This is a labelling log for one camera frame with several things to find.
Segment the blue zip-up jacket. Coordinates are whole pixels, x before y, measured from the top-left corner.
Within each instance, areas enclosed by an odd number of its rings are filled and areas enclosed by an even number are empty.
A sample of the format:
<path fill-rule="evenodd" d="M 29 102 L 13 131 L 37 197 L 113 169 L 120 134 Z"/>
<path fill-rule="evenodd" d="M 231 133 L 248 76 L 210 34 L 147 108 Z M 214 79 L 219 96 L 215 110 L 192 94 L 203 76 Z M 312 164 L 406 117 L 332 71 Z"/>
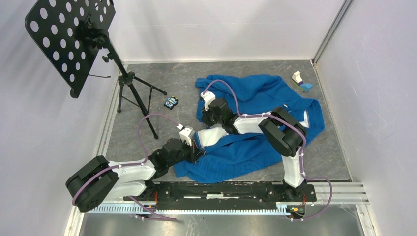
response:
<path fill-rule="evenodd" d="M 198 78 L 195 86 L 224 98 L 233 112 L 260 114 L 283 107 L 297 121 L 307 124 L 306 142 L 310 143 L 325 129 L 318 100 L 302 98 L 278 75 L 208 75 Z M 228 134 L 216 144 L 197 144 L 206 153 L 196 163 L 182 161 L 174 165 L 176 177 L 214 183 L 237 178 L 282 162 L 263 133 Z"/>

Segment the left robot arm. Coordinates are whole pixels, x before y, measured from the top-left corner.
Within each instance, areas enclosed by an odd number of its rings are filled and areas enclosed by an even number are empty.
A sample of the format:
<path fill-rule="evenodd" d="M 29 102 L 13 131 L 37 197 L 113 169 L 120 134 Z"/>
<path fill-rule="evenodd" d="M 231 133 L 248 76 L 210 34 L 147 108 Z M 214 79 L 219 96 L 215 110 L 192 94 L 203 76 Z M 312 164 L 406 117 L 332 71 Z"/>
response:
<path fill-rule="evenodd" d="M 169 168 L 182 161 L 195 163 L 204 152 L 195 141 L 189 145 L 180 139 L 169 139 L 147 160 L 115 162 L 96 156 L 73 174 L 65 186 L 80 212 L 89 212 L 103 201 L 124 197 L 149 200 L 154 196 L 153 180 L 167 174 Z"/>

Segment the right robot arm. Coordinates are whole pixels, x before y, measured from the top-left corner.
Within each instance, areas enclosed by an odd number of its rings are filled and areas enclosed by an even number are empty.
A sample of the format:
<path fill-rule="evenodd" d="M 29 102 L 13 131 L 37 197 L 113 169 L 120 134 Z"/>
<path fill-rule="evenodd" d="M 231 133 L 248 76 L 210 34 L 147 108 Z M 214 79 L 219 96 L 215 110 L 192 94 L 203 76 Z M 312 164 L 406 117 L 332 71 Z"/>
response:
<path fill-rule="evenodd" d="M 264 134 L 283 158 L 285 197 L 296 201 L 304 194 L 307 180 L 302 176 L 300 149 L 306 144 L 310 126 L 307 112 L 303 113 L 302 121 L 297 121 L 283 107 L 262 114 L 239 116 L 224 98 L 204 98 L 203 103 L 202 121 L 209 128 L 198 131 L 200 146 L 212 146 L 229 134 Z"/>

